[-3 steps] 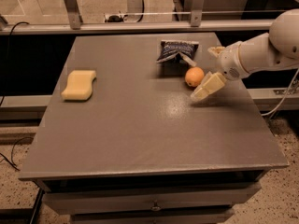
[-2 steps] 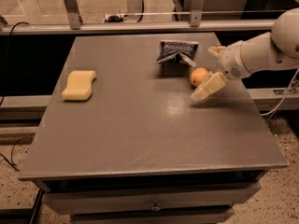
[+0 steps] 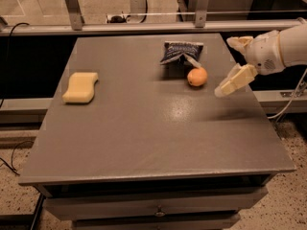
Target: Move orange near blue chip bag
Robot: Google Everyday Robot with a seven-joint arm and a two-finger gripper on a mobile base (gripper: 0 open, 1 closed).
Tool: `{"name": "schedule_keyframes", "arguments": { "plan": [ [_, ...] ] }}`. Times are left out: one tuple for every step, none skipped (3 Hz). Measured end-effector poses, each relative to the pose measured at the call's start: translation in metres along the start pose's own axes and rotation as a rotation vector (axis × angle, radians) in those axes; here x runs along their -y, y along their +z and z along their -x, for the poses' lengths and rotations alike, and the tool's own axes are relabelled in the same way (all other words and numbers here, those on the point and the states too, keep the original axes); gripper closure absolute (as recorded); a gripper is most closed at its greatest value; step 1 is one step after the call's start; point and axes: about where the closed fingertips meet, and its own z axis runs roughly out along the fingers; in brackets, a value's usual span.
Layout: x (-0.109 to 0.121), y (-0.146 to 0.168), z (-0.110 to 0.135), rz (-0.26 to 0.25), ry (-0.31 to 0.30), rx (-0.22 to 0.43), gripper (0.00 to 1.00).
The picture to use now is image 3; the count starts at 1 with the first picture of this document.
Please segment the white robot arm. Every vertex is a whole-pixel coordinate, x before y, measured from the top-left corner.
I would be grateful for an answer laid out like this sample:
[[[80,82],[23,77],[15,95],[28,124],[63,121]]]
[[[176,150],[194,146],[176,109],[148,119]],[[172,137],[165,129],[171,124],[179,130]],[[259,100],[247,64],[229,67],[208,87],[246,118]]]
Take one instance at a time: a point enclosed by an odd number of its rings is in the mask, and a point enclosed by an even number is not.
[[[247,86],[257,75],[280,73],[288,67],[307,64],[307,23],[282,31],[273,30],[257,37],[232,36],[227,44],[247,62],[237,63],[216,87],[215,96],[228,96]]]

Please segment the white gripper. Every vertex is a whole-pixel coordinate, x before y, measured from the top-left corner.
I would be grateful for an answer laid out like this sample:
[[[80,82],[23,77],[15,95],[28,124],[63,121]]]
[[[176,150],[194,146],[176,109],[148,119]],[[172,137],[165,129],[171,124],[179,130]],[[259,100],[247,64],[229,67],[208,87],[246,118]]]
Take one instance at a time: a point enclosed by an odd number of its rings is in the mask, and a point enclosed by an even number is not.
[[[279,36],[279,31],[271,31],[255,38],[252,36],[229,37],[226,40],[228,46],[245,55],[246,62],[249,64],[241,66],[237,63],[216,87],[215,96],[222,98],[232,94],[254,81],[258,74],[267,76],[282,72],[285,65],[280,53]]]

